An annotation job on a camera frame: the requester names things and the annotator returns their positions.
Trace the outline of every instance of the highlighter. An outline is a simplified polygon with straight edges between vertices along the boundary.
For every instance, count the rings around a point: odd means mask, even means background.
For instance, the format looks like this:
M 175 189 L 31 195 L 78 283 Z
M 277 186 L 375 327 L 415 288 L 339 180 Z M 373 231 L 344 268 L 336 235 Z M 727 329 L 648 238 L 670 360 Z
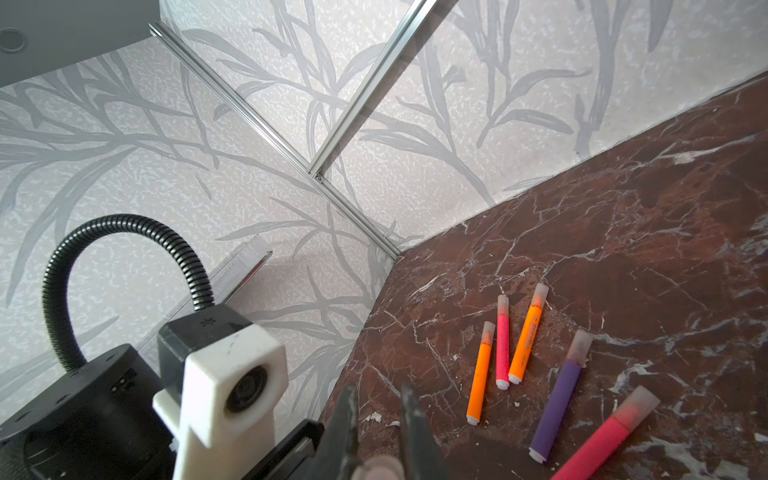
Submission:
M 475 366 L 475 378 L 472 380 L 472 391 L 469 393 L 469 407 L 467 407 L 467 423 L 469 425 L 480 423 L 480 412 L 482 411 L 482 400 L 485 397 L 485 381 L 488 379 L 488 364 L 491 362 L 491 345 L 495 328 L 496 325 L 493 322 L 485 322 L 482 327 L 480 352 Z
M 536 284 L 531 306 L 528 308 L 528 315 L 523 324 L 523 331 L 520 333 L 520 340 L 518 340 L 518 348 L 515 349 L 515 356 L 512 357 L 512 364 L 509 366 L 509 381 L 515 385 L 520 385 L 520 382 L 523 381 L 525 366 L 531 358 L 533 339 L 536 337 L 538 322 L 541 319 L 541 309 L 544 308 L 547 293 L 549 293 L 548 286 L 543 283 Z
M 496 307 L 496 386 L 500 390 L 509 388 L 509 298 L 498 296 Z
M 648 389 L 637 387 L 551 480 L 590 478 L 659 403 Z
M 538 421 L 536 434 L 531 442 L 531 448 L 528 449 L 531 458 L 536 462 L 544 463 L 552 450 L 554 438 L 558 436 L 558 429 L 576 388 L 578 376 L 587 364 L 587 352 L 592 344 L 592 338 L 592 335 L 584 330 L 578 330 L 571 342 L 565 362 L 560 367 L 558 381 L 554 383 L 544 415 Z

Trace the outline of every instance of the black flexible hose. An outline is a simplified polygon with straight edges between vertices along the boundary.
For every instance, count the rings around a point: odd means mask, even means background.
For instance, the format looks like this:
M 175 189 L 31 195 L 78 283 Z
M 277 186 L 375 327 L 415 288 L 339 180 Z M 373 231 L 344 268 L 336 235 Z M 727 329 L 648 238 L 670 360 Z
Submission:
M 187 279 L 195 310 L 214 305 L 214 292 L 200 259 L 181 235 L 157 220 L 133 214 L 115 214 L 83 223 L 56 247 L 43 279 L 43 315 L 53 350 L 69 372 L 86 360 L 72 331 L 67 306 L 67 283 L 74 261 L 85 247 L 110 233 L 138 233 L 159 243 L 176 260 Z

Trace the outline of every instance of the highlighter cap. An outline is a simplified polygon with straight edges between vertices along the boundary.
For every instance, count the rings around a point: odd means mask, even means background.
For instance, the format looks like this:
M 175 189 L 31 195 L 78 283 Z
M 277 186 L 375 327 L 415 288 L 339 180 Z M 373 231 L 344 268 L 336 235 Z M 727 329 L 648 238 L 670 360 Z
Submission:
M 573 342 L 571 342 L 571 348 L 568 349 L 566 360 L 571 360 L 573 363 L 578 364 L 581 368 L 587 366 L 587 353 L 589 347 L 592 345 L 592 339 L 594 337 L 584 330 L 577 330 L 574 336 Z
M 509 316 L 509 298 L 506 295 L 498 296 L 496 315 Z
M 645 420 L 645 417 L 653 412 L 659 403 L 661 403 L 661 400 L 651 393 L 650 390 L 644 386 L 638 386 L 619 405 L 619 408 L 616 409 L 612 417 L 631 432 Z
M 544 285 L 543 283 L 536 283 L 536 290 L 533 291 L 531 306 L 536 305 L 538 308 L 544 309 L 544 302 L 547 299 L 547 293 L 549 293 L 548 286 Z
M 482 326 L 482 341 L 486 345 L 493 345 L 493 332 L 496 330 L 496 324 L 485 322 Z

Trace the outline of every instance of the wallpaper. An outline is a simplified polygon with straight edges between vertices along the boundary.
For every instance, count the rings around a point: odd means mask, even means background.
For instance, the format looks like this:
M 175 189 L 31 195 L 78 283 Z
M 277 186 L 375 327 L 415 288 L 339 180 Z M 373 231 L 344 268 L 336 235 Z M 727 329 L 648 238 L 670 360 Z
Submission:
M 231 305 L 286 344 L 278 438 L 319 415 L 391 260 L 218 104 L 154 38 L 0 89 L 0 420 L 63 373 L 40 308 L 51 251 L 117 212 L 171 226 L 209 271 L 254 234 L 272 247 Z M 130 234 L 87 248 L 69 285 L 87 358 L 136 345 L 188 294 Z
M 311 159 L 409 6 L 394 0 L 161 0 L 161 17 Z
M 161 14 L 311 158 L 408 7 L 164 0 Z M 765 45 L 760 0 L 439 2 L 329 176 L 413 245 L 754 76 Z
M 402 237 L 461 223 L 768 68 L 760 0 L 458 0 L 429 23 L 333 167 Z

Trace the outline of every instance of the metal frame bar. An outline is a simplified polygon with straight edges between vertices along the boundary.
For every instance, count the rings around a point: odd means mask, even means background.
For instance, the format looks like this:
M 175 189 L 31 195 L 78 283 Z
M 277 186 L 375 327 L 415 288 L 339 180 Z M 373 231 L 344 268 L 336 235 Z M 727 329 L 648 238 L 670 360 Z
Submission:
M 402 18 L 399 25 L 392 34 L 379 57 L 368 70 L 368 74 L 363 79 L 362 84 L 357 88 L 352 100 L 346 105 L 344 112 L 339 120 L 333 125 L 328 133 L 323 145 L 315 154 L 308 172 L 313 177 L 321 174 L 326 163 L 332 157 L 333 151 L 339 146 L 349 128 L 357 118 L 357 115 L 366 106 L 368 100 L 376 91 L 383 78 L 395 64 L 395 61 L 402 53 L 411 38 L 419 30 L 419 26 L 424 22 L 427 14 L 435 6 L 437 0 L 415 0 L 408 9 L 406 15 Z
M 301 174 L 302 178 L 317 189 L 339 212 L 354 223 L 373 242 L 381 247 L 393 260 L 400 254 L 392 241 L 385 237 L 371 220 L 349 202 L 329 181 L 320 175 L 310 175 L 307 168 L 310 165 L 277 131 L 259 115 L 224 79 L 222 79 L 205 61 L 197 56 L 184 40 L 171 31 L 163 22 L 149 24 L 152 35 L 157 37 L 166 47 L 189 68 L 200 80 L 205 82 L 232 111 L 254 129 L 272 147 L 275 148 Z

